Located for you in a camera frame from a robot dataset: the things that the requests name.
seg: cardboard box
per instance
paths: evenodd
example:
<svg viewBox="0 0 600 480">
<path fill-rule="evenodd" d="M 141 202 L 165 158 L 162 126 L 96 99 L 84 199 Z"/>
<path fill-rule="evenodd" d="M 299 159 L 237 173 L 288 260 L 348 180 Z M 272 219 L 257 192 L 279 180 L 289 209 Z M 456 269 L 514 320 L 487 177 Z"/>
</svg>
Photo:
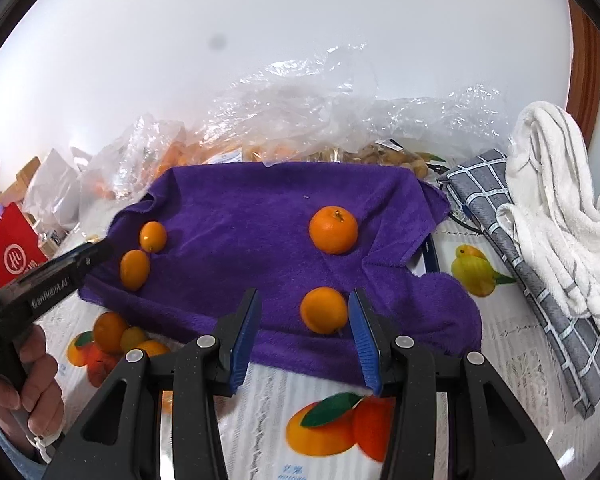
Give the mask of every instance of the cardboard box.
<svg viewBox="0 0 600 480">
<path fill-rule="evenodd" d="M 22 203 L 31 179 L 40 167 L 40 159 L 33 157 L 24 167 L 16 173 L 16 181 L 0 193 L 0 204 L 7 206 L 10 203 Z"/>
</svg>

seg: red box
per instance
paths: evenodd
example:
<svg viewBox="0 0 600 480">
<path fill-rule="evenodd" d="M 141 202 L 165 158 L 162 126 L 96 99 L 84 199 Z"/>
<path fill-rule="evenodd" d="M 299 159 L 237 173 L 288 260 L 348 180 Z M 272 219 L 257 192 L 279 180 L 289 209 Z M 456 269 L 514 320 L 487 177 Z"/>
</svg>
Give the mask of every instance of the red box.
<svg viewBox="0 0 600 480">
<path fill-rule="evenodd" d="M 46 262 L 38 248 L 38 235 L 14 203 L 0 219 L 0 287 Z"/>
</svg>

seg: printed leaf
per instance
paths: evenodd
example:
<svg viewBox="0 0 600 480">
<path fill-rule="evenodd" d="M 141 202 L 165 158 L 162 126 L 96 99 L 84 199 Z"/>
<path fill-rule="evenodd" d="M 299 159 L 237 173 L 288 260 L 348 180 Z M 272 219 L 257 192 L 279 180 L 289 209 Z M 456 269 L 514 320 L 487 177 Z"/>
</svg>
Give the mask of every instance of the printed leaf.
<svg viewBox="0 0 600 480">
<path fill-rule="evenodd" d="M 496 281 L 496 285 L 505 285 L 507 283 L 516 282 L 515 278 L 505 276 L 504 274 L 500 274 L 499 272 L 496 272 L 496 270 L 493 271 L 493 279 Z"/>
<path fill-rule="evenodd" d="M 327 397 L 307 412 L 300 426 L 304 428 L 317 428 L 318 426 L 329 424 L 347 413 L 361 399 L 362 396 L 350 392 Z"/>
<path fill-rule="evenodd" d="M 93 342 L 93 332 L 91 330 L 82 332 L 75 340 L 75 347 L 80 348 L 91 342 Z"/>
</svg>

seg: wooden frame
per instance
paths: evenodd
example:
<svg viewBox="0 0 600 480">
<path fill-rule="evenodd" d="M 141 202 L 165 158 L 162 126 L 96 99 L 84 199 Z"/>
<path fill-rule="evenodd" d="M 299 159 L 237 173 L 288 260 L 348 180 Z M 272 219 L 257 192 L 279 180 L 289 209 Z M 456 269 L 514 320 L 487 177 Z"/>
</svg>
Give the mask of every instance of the wooden frame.
<svg viewBox="0 0 600 480">
<path fill-rule="evenodd" d="M 569 0 L 573 60 L 567 112 L 582 130 L 589 147 L 600 107 L 600 32 L 580 6 Z"/>
</svg>

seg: white towel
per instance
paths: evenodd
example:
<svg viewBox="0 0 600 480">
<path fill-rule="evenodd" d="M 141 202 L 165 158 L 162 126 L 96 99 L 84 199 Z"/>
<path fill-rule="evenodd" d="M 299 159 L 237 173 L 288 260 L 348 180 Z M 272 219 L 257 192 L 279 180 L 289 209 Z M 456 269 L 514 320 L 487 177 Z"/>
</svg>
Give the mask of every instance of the white towel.
<svg viewBox="0 0 600 480">
<path fill-rule="evenodd" d="M 570 317 L 600 329 L 600 195 L 594 192 L 582 133 L 560 107 L 525 108 L 512 136 L 507 187 L 513 204 L 498 223 Z"/>
</svg>

